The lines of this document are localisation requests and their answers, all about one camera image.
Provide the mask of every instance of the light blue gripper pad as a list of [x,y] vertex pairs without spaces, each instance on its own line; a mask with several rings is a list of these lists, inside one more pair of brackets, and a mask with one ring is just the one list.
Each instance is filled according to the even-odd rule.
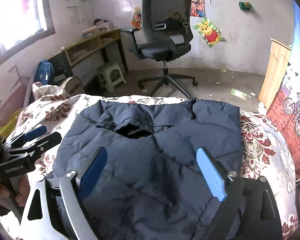
[[197,164],[208,184],[211,194],[217,197],[220,202],[224,201],[227,196],[225,181],[202,148],[197,150]]

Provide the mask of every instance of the screw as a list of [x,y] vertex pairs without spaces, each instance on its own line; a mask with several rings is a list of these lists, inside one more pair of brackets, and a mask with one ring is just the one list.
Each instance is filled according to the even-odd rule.
[[229,177],[235,178],[237,176],[237,173],[235,171],[229,171],[228,172]]
[[76,171],[68,171],[68,172],[67,172],[67,177],[73,177],[73,176],[75,176],[75,175],[77,175],[77,172],[76,172]]
[[264,176],[260,176],[259,179],[260,179],[262,182],[266,182],[266,181],[267,181],[266,177],[264,177]]

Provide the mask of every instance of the bed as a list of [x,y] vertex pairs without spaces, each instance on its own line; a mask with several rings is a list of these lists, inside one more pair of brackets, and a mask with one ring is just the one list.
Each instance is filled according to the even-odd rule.
[[[178,104],[185,101],[183,98],[138,95],[104,98],[80,94],[70,97],[61,87],[42,86],[40,83],[33,85],[33,94],[36,101],[21,112],[16,129],[8,139],[40,125],[46,126],[48,133],[57,131],[64,137],[77,114],[99,100],[148,106]],[[268,179],[278,206],[283,239],[287,239],[298,225],[295,205],[296,179],[292,156],[281,133],[265,116],[240,110],[240,127],[245,151],[245,155],[242,156],[241,176],[257,179],[262,175]],[[57,150],[58,146],[50,149],[36,162],[36,170],[28,174],[30,184],[39,174],[45,175],[52,171]],[[0,217],[0,221],[11,237],[18,239],[18,221],[12,212]]]

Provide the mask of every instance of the navy blue jacket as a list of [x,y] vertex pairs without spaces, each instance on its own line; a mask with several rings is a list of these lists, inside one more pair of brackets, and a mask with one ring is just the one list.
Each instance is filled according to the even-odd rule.
[[[196,150],[205,146],[227,170],[240,172],[239,108],[196,98],[156,106],[99,101],[75,119],[53,176],[78,169],[99,146],[107,164],[83,205],[104,239],[200,239],[219,202]],[[239,224],[236,218],[228,238]]]

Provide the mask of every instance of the blue backpack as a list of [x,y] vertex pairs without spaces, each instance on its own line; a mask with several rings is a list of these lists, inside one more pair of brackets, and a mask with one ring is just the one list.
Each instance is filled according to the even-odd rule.
[[39,62],[33,82],[40,82],[42,85],[53,85],[54,70],[50,62],[43,60]]

